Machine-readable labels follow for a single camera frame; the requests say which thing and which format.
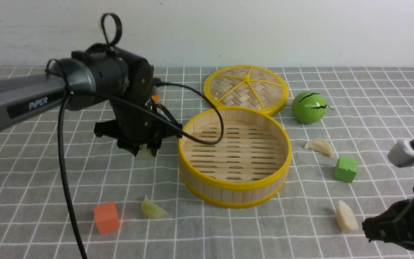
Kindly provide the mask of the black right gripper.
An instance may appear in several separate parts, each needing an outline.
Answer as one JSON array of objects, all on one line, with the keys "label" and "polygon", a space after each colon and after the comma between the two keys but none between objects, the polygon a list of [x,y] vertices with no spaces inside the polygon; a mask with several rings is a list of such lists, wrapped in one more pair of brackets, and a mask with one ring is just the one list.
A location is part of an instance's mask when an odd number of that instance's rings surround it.
[{"label": "black right gripper", "polygon": [[369,242],[393,243],[414,251],[414,197],[397,201],[380,215],[366,218],[362,230]]}]

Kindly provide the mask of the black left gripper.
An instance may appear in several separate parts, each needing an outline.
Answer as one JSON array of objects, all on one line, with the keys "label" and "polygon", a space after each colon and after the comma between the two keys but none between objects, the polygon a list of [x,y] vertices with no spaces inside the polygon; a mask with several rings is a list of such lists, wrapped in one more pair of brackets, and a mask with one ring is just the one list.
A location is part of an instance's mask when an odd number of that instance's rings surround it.
[{"label": "black left gripper", "polygon": [[162,140],[182,135],[170,126],[182,129],[169,110],[157,103],[157,98],[152,97],[144,105],[144,113],[132,108],[124,108],[112,103],[114,120],[97,122],[94,126],[94,134],[97,137],[110,137],[117,140],[117,147],[137,155],[140,145],[147,144],[151,147],[155,157],[161,148]]}]

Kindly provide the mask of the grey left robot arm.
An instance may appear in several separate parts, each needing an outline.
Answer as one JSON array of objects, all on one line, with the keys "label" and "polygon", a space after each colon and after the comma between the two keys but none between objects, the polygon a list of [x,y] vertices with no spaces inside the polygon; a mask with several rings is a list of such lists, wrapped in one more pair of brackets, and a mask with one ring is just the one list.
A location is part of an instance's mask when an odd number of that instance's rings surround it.
[{"label": "grey left robot arm", "polygon": [[68,101],[68,110],[82,110],[113,96],[137,105],[135,109],[111,101],[115,119],[96,123],[97,137],[117,140],[120,149],[133,155],[146,145],[156,156],[162,140],[181,137],[179,124],[171,114],[163,117],[151,99],[156,80],[154,67],[136,54],[116,46],[96,43],[86,51],[73,51],[70,58],[48,65],[44,74],[0,80],[0,133]]}]

